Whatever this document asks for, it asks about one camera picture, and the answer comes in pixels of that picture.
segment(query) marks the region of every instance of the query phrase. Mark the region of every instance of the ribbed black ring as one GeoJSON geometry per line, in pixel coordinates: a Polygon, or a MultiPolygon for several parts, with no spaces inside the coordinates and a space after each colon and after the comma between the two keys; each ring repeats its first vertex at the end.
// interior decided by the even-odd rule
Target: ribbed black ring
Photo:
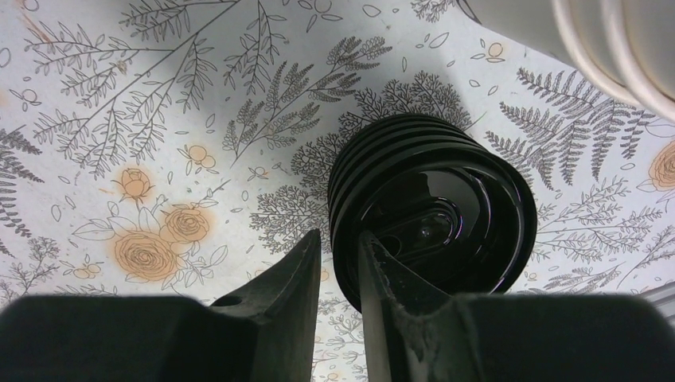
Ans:
{"type": "Polygon", "coordinates": [[[426,115],[388,117],[351,138],[331,171],[328,203],[335,274],[357,310],[357,238],[364,230],[448,294],[508,290],[536,234],[523,177],[426,115]]]}

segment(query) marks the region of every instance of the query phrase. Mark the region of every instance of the orange rose illustration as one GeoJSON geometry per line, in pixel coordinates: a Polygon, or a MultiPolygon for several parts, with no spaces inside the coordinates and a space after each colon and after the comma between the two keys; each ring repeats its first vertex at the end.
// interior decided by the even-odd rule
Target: orange rose illustration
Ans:
{"type": "Polygon", "coordinates": [[[150,179],[147,175],[139,169],[126,169],[122,172],[121,181],[113,181],[122,186],[124,197],[122,200],[131,198],[137,202],[140,198],[145,197],[147,192],[152,188],[150,179]]]}
{"type": "Polygon", "coordinates": [[[675,141],[658,153],[650,167],[650,178],[659,191],[675,189],[675,141]]]}
{"type": "Polygon", "coordinates": [[[164,223],[159,235],[169,243],[191,243],[204,239],[209,233],[209,222],[198,209],[177,209],[164,223]]]}
{"type": "Polygon", "coordinates": [[[130,274],[158,281],[177,270],[176,255],[161,237],[149,232],[131,232],[115,243],[115,258],[130,274]]]}

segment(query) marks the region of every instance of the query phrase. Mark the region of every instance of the fern illustration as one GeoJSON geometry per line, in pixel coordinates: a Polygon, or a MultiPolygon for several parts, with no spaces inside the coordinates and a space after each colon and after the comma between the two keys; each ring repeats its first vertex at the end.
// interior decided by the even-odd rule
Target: fern illustration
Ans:
{"type": "Polygon", "coordinates": [[[44,32],[29,29],[33,38],[26,39],[26,49],[37,55],[36,73],[56,73],[61,77],[61,92],[91,109],[40,113],[34,130],[37,141],[56,143],[57,152],[89,169],[94,178],[104,177],[127,157],[137,163],[154,160],[167,130],[164,110],[176,104],[183,113],[198,110],[206,87],[213,86],[209,76],[218,71],[208,59],[213,48],[200,33],[239,2],[141,0],[130,4],[120,24],[131,29],[131,38],[139,39],[141,46],[105,34],[90,37],[80,25],[71,28],[59,22],[52,28],[41,22],[44,32]],[[193,30],[189,10],[207,5],[221,8],[193,30]],[[139,55],[153,63],[134,70],[139,55]],[[130,79],[123,88],[118,88],[119,76],[130,79]]]}
{"type": "Polygon", "coordinates": [[[410,3],[417,18],[429,22],[440,20],[441,15],[447,12],[447,8],[454,4],[454,0],[413,0],[410,3]]]}
{"type": "Polygon", "coordinates": [[[518,145],[510,139],[486,133],[491,146],[516,167],[530,183],[532,171],[539,174],[547,188],[553,190],[556,168],[564,182],[573,184],[577,164],[590,151],[591,174],[599,180],[610,149],[621,142],[622,156],[635,155],[640,135],[656,115],[608,99],[577,71],[535,75],[521,68],[517,78],[550,109],[514,107],[500,103],[502,114],[525,133],[518,145]]]}
{"type": "MultiPolygon", "coordinates": [[[[17,179],[27,179],[36,183],[44,183],[37,175],[26,169],[16,155],[17,151],[22,153],[39,155],[42,152],[33,146],[21,132],[13,131],[9,134],[5,129],[0,130],[0,222],[7,228],[14,228],[14,233],[19,236],[30,237],[30,230],[21,222],[16,209],[17,179]]],[[[14,257],[6,245],[0,239],[0,252],[14,257]]]]}
{"type": "MultiPolygon", "coordinates": [[[[260,240],[272,253],[290,251],[314,228],[321,229],[322,237],[329,237],[328,222],[323,219],[328,214],[327,204],[298,187],[283,185],[276,193],[259,195],[258,210],[251,215],[251,228],[264,228],[260,240]]],[[[328,245],[323,241],[327,251],[328,245]]]]}
{"type": "Polygon", "coordinates": [[[357,91],[354,98],[361,113],[347,112],[340,117],[340,133],[346,138],[378,119],[406,113],[432,115],[462,130],[471,126],[469,112],[461,106],[455,88],[425,71],[417,72],[411,83],[390,80],[380,95],[366,88],[357,91]]]}
{"type": "Polygon", "coordinates": [[[640,268],[647,268],[658,260],[670,259],[675,256],[675,226],[669,225],[653,238],[653,244],[647,244],[643,250],[646,253],[645,257],[640,260],[634,267],[626,273],[618,284],[617,288],[621,286],[628,275],[640,268]]]}
{"type": "Polygon", "coordinates": [[[258,2],[258,17],[246,27],[246,30],[256,29],[257,32],[253,35],[244,33],[239,38],[244,51],[225,58],[225,62],[229,62],[226,64],[228,70],[223,75],[225,85],[236,89],[234,75],[241,74],[241,78],[247,78],[244,82],[247,96],[255,95],[256,87],[265,92],[262,79],[265,79],[268,84],[271,82],[266,66],[274,64],[275,56],[279,55],[275,41],[287,40],[281,33],[272,32],[270,21],[286,21],[286,18],[278,14],[267,14],[263,4],[258,2]]]}
{"type": "Polygon", "coordinates": [[[638,251],[650,233],[650,223],[660,219],[662,212],[645,207],[621,216],[623,206],[618,200],[630,192],[626,183],[623,178],[605,179],[557,216],[556,206],[540,206],[533,260],[540,262],[550,259],[552,253],[562,253],[572,261],[591,263],[605,255],[638,251]]]}
{"type": "Polygon", "coordinates": [[[544,289],[549,292],[565,294],[586,294],[599,288],[606,287],[612,280],[621,274],[615,265],[605,271],[593,273],[593,267],[581,267],[572,270],[572,273],[551,277],[544,289]]]}
{"type": "Polygon", "coordinates": [[[179,5],[175,0],[154,0],[152,6],[142,0],[137,6],[130,4],[131,11],[122,13],[125,18],[119,22],[126,27],[134,26],[132,37],[140,36],[141,41],[153,37],[156,42],[164,41],[166,35],[181,37],[183,29],[189,33],[190,19],[187,5],[179,5]]]}
{"type": "Polygon", "coordinates": [[[27,295],[38,283],[44,283],[54,276],[59,267],[53,260],[58,259],[60,249],[54,239],[38,237],[28,240],[30,253],[29,263],[12,263],[6,270],[8,274],[0,275],[0,302],[5,305],[16,298],[27,295]]]}
{"type": "Polygon", "coordinates": [[[223,139],[223,150],[235,154],[234,164],[255,142],[264,140],[267,148],[288,147],[296,142],[295,136],[318,125],[315,118],[319,105],[315,102],[338,102],[356,90],[352,87],[361,80],[356,72],[375,68],[378,62],[369,62],[389,52],[384,38],[372,37],[362,41],[356,37],[343,38],[328,53],[326,63],[330,70],[310,83],[312,64],[303,68],[298,63],[284,61],[277,68],[270,83],[265,101],[253,105],[248,99],[240,109],[236,121],[229,123],[223,139]],[[309,103],[299,110],[287,109],[307,95],[309,103]],[[262,123],[256,120],[263,110],[269,113],[262,123]]]}
{"type": "MultiPolygon", "coordinates": [[[[329,56],[329,61],[339,62],[335,58],[339,56],[339,53],[329,56]]],[[[291,68],[291,71],[296,72],[298,68],[291,68]]],[[[260,239],[273,252],[292,248],[297,238],[311,228],[307,225],[309,222],[321,227],[323,237],[328,237],[327,187],[330,171],[349,138],[369,123],[388,115],[415,112],[435,115],[462,129],[470,126],[469,113],[462,108],[458,93],[451,85],[440,82],[438,76],[425,72],[418,72],[411,83],[390,80],[381,95],[366,88],[355,91],[353,96],[359,111],[348,111],[339,117],[340,134],[325,134],[296,150],[291,170],[295,175],[302,176],[302,188],[285,185],[276,193],[259,198],[258,212],[251,214],[251,228],[264,232],[260,239]],[[397,97],[404,97],[407,102],[401,102],[397,97]]],[[[275,102],[268,100],[265,107],[274,110],[275,102]]],[[[236,129],[234,126],[235,123],[232,123],[232,129],[236,129]]],[[[232,139],[236,136],[236,132],[233,133],[232,139]]],[[[329,246],[325,245],[323,250],[328,252],[329,246]]]]}

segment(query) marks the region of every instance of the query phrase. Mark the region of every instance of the floral wallpaper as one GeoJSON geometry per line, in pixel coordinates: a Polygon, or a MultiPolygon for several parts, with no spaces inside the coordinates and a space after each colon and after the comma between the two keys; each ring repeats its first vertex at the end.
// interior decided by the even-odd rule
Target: floral wallpaper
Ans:
{"type": "Polygon", "coordinates": [[[41,293],[210,303],[320,228],[314,380],[367,380],[326,183],[353,134],[405,112],[461,127],[531,185],[536,246],[510,293],[675,279],[675,124],[483,29],[464,1],[0,5],[3,306],[41,293]]]}

